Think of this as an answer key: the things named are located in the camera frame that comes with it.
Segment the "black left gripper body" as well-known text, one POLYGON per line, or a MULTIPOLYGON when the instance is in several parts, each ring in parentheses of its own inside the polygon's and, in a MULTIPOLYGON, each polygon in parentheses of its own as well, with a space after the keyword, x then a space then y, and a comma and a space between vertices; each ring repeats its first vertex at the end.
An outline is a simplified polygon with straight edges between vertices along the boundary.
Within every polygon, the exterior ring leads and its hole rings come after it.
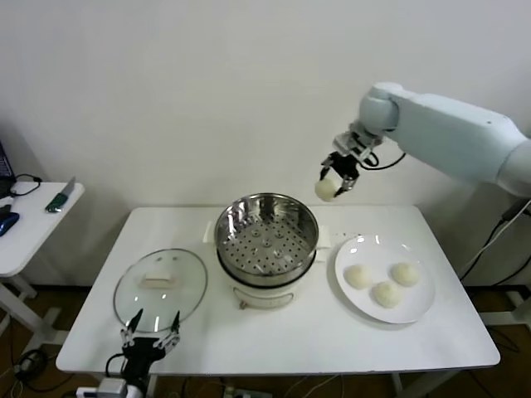
POLYGON ((133 345, 125 347, 123 354, 122 377, 128 384, 146 384, 151 366, 164 359, 164 349, 156 337, 135 337, 133 345))

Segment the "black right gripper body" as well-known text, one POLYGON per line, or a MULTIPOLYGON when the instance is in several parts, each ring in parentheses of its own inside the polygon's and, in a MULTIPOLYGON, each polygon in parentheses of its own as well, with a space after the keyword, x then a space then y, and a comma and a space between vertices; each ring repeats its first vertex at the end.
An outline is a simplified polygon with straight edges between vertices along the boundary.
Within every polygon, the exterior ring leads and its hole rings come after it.
POLYGON ((329 166, 341 178, 358 178, 358 160, 352 155, 343 156, 339 152, 333 152, 328 156, 329 166))

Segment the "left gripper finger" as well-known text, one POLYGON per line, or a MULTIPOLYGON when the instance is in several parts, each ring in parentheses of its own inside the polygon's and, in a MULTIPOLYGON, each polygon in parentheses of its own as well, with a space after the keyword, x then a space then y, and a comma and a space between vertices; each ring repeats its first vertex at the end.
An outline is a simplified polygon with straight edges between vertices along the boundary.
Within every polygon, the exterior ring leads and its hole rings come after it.
POLYGON ((179 328, 180 312, 177 312, 169 329, 169 333, 166 336, 161 337, 153 346, 158 350, 164 351, 165 353, 171 352, 180 341, 179 328))
POLYGON ((132 347, 134 345, 134 333, 136 332, 141 318, 142 310, 140 309, 126 324, 126 327, 121 329, 120 336, 122 340, 122 348, 132 347))

